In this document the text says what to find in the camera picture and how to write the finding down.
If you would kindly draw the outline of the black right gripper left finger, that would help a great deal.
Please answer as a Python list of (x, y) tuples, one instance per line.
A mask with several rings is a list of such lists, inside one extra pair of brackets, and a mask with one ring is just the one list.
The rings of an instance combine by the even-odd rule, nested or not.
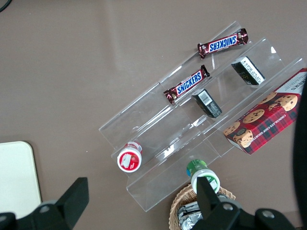
[(33, 212), (35, 230), (71, 230), (89, 203), (88, 179), (78, 178), (54, 203)]

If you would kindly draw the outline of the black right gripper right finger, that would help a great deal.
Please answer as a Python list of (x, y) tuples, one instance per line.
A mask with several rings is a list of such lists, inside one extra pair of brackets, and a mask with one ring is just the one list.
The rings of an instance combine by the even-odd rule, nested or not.
[(197, 202), (202, 219), (194, 225), (194, 230), (237, 229), (239, 208), (233, 203), (220, 201), (205, 177), (197, 178)]

